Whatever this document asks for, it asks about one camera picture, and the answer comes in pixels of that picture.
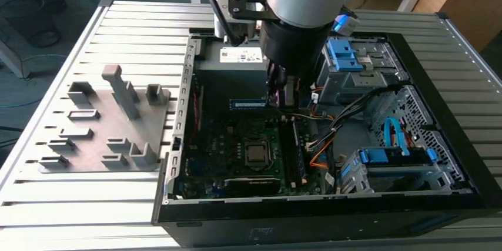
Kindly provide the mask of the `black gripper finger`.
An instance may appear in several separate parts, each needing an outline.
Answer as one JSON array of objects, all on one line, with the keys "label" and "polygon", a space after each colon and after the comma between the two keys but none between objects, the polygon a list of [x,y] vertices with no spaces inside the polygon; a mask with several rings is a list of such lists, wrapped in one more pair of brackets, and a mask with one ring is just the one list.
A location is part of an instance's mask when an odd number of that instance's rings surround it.
[{"label": "black gripper finger", "polygon": [[296,108],[299,104],[299,79],[295,76],[287,76],[284,85],[284,106]]},{"label": "black gripper finger", "polygon": [[281,104],[281,94],[284,87],[284,68],[273,62],[267,66],[267,97],[268,103],[273,107]]}]

